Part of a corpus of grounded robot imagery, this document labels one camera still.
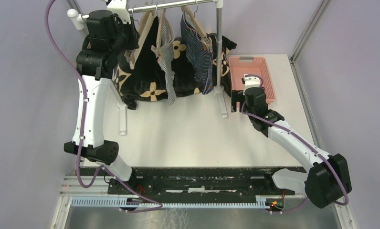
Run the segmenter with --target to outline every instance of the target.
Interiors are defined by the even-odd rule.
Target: gray wall
[[[153,0],[173,2],[180,0]],[[101,0],[77,0],[83,13],[106,8]],[[130,0],[130,7],[144,6],[151,0]],[[297,41],[314,13],[320,0],[224,0],[222,32],[238,43],[232,54],[288,54],[291,55]],[[214,3],[199,5],[196,18],[206,32],[216,32],[216,8]],[[169,23],[180,37],[180,8],[166,11]],[[141,14],[135,14],[136,20]]]
[[[46,36],[47,2],[0,1],[0,229],[48,228],[76,158],[63,143],[76,125],[78,84]],[[66,11],[57,0],[50,26],[72,59],[83,39]]]
[[[380,0],[335,0],[298,67],[325,149],[348,159],[358,226],[380,228]]]

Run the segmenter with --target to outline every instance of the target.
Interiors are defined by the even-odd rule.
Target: hanger hook
[[[134,19],[134,8],[135,8],[135,7],[136,7],[136,5],[133,6],[133,7],[132,7],[132,10],[131,10],[132,23],[134,23],[134,22],[136,21],[136,22],[139,24],[139,21]]]
[[[196,12],[199,11],[199,2],[196,0],[196,11],[194,12],[194,17],[196,17]]]
[[[159,3],[159,2],[156,2],[155,7],[156,7],[156,16],[159,18],[159,15],[158,15],[158,3]]]

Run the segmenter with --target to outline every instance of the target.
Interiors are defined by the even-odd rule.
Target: white table
[[[312,141],[306,115],[287,55],[261,55],[268,63],[276,110],[307,140]],[[128,111],[128,135],[118,132],[117,100],[110,90],[104,118],[106,140],[116,141],[119,154],[133,167],[272,167],[300,166],[281,146],[256,131],[246,115],[220,116],[215,93],[167,100],[138,102]],[[85,161],[84,166],[97,166]]]

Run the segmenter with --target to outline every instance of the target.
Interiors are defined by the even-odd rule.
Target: rack pole
[[[217,8],[217,87],[221,87],[222,74],[222,8]]]
[[[214,2],[214,1],[216,0],[197,0],[197,4]],[[196,0],[185,0],[185,1],[161,3],[157,5],[158,5],[158,10],[162,10],[162,9],[168,9],[168,8],[179,7],[179,6],[188,6],[188,5],[194,5],[194,4],[196,4]],[[141,12],[146,12],[146,11],[153,11],[156,9],[157,9],[156,5],[147,5],[147,6],[130,8],[128,12],[141,13]]]
[[[218,106],[222,118],[228,118],[228,111],[224,99],[224,87],[221,85],[222,75],[222,7],[223,0],[215,0],[215,7],[217,8],[217,85],[214,87],[214,92],[217,95]]]

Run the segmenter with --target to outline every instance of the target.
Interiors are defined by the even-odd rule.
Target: striped garment
[[[168,92],[169,105],[175,103],[177,96],[173,87],[174,72],[172,71],[172,61],[174,57],[173,41],[174,34],[170,29],[169,22],[165,19],[162,25],[160,49],[156,52],[158,54],[158,64],[165,72],[166,91]]]
[[[202,94],[208,94],[213,90],[212,50],[206,48],[199,33],[186,21],[185,17],[185,13],[183,13],[180,21],[180,32],[187,45],[186,57],[196,70],[194,79],[197,82],[204,83]]]

